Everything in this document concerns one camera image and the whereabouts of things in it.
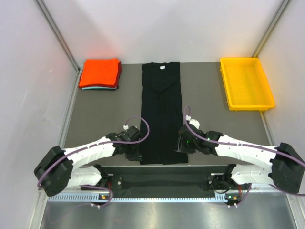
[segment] white wall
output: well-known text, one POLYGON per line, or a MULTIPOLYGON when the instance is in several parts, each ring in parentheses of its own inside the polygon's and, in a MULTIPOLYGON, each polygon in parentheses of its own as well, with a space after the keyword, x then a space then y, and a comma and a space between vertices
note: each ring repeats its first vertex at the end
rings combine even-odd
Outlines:
POLYGON ((3 2, 0 21, 0 228, 24 229, 76 73, 34 1, 3 2))
POLYGON ((277 144, 305 159, 305 1, 293 0, 259 58, 276 107, 266 112, 277 144))
POLYGON ((253 54, 282 0, 45 0, 79 65, 253 54))

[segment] orange folded cloth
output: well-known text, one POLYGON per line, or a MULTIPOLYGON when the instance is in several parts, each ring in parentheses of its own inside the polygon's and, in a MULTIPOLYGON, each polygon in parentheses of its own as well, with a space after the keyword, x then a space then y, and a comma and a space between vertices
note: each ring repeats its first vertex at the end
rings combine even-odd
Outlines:
POLYGON ((92 85, 115 85, 119 71, 118 59, 86 60, 81 74, 79 87, 92 85))

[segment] folded clothes stack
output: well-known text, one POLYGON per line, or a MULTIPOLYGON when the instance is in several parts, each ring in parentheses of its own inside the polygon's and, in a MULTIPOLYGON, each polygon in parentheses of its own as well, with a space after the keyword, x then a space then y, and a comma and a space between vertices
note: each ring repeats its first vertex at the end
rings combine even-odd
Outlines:
POLYGON ((79 87, 82 90, 116 90, 121 71, 118 59, 86 60, 79 87))

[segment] folded black garment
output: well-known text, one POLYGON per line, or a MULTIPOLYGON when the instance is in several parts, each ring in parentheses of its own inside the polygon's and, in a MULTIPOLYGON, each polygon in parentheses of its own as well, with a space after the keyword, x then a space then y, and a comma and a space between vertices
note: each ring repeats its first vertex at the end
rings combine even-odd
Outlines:
MULTIPOLYGON (((150 134, 140 143, 140 163, 188 163, 187 154, 175 152, 178 131, 183 125, 180 63, 147 63, 142 70, 141 117, 148 122, 150 134)), ((141 131, 147 133, 143 122, 141 131)))

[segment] yellow tray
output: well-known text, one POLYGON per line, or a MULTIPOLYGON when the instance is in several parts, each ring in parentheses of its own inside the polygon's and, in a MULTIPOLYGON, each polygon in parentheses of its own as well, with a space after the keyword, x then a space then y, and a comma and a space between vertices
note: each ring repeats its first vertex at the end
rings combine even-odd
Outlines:
POLYGON ((258 58, 222 58, 220 71, 231 111, 263 111, 275 107, 274 98, 258 58))

